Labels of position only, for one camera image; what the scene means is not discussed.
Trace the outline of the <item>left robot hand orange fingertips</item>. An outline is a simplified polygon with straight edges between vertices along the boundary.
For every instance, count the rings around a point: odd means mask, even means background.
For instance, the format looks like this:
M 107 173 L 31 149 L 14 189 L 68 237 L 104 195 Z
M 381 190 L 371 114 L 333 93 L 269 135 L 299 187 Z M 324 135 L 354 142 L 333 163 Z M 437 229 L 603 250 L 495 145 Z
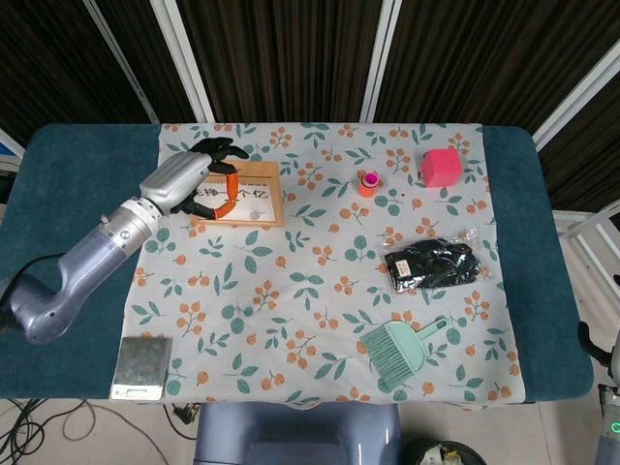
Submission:
M 183 211 L 209 221 L 220 220 L 234 210 L 238 195 L 238 171 L 225 162 L 228 156 L 249 159 L 249 154 L 233 145 L 230 138 L 202 139 L 188 151 L 172 155 L 147 176 L 139 185 L 141 196 L 164 215 Z M 226 181 L 228 199 L 217 208 L 195 201 L 199 186 L 212 173 L 223 174 Z

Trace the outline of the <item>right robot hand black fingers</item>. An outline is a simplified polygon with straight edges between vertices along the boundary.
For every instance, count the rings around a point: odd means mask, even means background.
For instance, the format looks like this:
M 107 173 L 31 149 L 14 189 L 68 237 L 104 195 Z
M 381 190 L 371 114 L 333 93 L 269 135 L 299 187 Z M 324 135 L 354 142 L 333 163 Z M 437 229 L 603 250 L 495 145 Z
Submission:
M 607 370 L 607 375 L 613 383 L 619 387 L 619 338 L 617 333 L 615 343 L 610 351 L 597 346 L 590 337 L 590 327 L 587 323 L 580 321 L 577 325 L 577 338 L 580 347 L 603 368 Z

